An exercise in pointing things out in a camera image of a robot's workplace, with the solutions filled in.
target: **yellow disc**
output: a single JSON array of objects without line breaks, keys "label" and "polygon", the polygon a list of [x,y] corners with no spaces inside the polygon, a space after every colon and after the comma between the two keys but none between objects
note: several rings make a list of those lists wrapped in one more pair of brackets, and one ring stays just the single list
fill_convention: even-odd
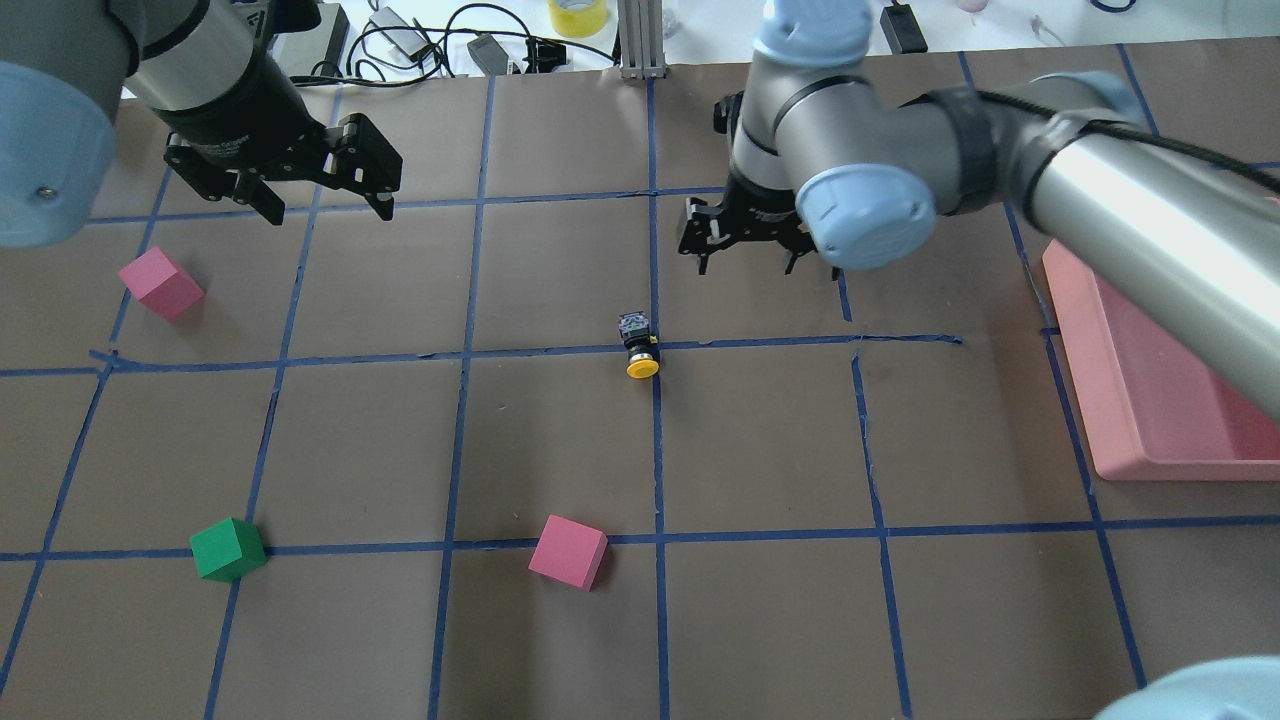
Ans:
[{"label": "yellow disc", "polygon": [[600,32],[608,18],[604,0],[547,0],[552,27],[563,37],[586,37]]},{"label": "yellow disc", "polygon": [[637,380],[658,374],[658,361],[652,357],[640,357],[627,365],[627,374]]}]

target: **yellow and black toy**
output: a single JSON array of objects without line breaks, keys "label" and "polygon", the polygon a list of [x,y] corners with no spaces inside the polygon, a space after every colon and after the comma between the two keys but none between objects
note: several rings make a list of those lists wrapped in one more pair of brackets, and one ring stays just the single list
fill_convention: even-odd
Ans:
[{"label": "yellow and black toy", "polygon": [[627,313],[618,319],[618,334],[627,348],[627,374],[636,379],[658,374],[658,337],[644,313]]}]

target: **green cube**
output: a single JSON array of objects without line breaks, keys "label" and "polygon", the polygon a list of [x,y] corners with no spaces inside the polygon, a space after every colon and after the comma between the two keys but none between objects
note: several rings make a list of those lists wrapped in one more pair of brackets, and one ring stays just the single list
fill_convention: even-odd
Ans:
[{"label": "green cube", "polygon": [[253,568],[266,565],[262,537],[257,528],[228,518],[191,536],[196,571],[206,580],[229,583]]}]

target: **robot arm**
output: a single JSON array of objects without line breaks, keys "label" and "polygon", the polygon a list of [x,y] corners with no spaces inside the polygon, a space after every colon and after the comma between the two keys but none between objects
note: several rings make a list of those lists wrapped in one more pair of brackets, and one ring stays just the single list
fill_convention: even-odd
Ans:
[{"label": "robot arm", "polygon": [[1138,122],[1105,73],[886,109],[861,72],[870,28],[860,3],[765,4],[746,90],[717,108],[724,199],[686,204],[680,250],[700,272],[754,240],[792,261],[817,250],[877,268],[918,249],[938,214],[1010,200],[1280,420],[1280,206],[1203,163],[1089,132]]},{"label": "robot arm", "polygon": [[[314,0],[291,8],[319,22]],[[207,200],[280,224],[266,182],[305,179],[392,217],[399,154],[364,115],[335,128],[311,118],[227,0],[5,0],[0,245],[59,242],[84,224],[115,154],[122,83],[174,129],[156,151]]]}]

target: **light blue cap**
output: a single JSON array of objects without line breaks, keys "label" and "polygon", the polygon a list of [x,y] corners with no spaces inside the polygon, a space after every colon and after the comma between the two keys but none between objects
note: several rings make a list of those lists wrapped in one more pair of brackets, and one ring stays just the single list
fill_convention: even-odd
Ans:
[{"label": "light blue cap", "polygon": [[1101,95],[1112,110],[1133,120],[1133,124],[1146,124],[1142,105],[1138,102],[1138,96],[1133,94],[1133,88],[1129,87],[1129,83],[1120,79],[1114,73],[1102,70],[1089,70],[1084,73],[1051,73],[1041,76],[1032,82],[1051,77],[1064,77],[1076,82],[1083,82],[1089,86],[1089,90]]},{"label": "light blue cap", "polygon": [[1097,720],[1280,720],[1280,656],[1202,662],[1111,703]]},{"label": "light blue cap", "polygon": [[0,246],[61,242],[88,219],[115,131],[87,95],[0,61]]},{"label": "light blue cap", "polygon": [[870,37],[861,0],[768,0],[755,50],[787,65],[832,68],[861,61]]},{"label": "light blue cap", "polygon": [[933,233],[933,192],[892,165],[840,165],[796,193],[818,252],[837,268],[869,270],[910,255]]}]

